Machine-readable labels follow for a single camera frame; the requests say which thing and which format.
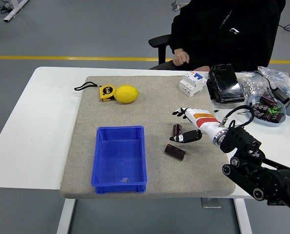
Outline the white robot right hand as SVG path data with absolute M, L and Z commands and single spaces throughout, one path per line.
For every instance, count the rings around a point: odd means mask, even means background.
M 178 117 L 183 116 L 183 119 L 188 119 L 195 127 L 195 130 L 182 133 L 178 136 L 172 136 L 169 140 L 179 143 L 190 143 L 198 141 L 202 135 L 207 135 L 210 141 L 219 146 L 227 133 L 227 128 L 222 127 L 217 118 L 209 111 L 193 108 L 179 108 L 172 113 Z

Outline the person's right hand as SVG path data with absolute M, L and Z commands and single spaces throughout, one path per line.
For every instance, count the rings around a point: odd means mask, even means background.
M 189 54 L 184 49 L 179 48 L 174 50 L 174 57 L 172 62 L 175 66 L 182 66 L 185 63 L 189 64 Z

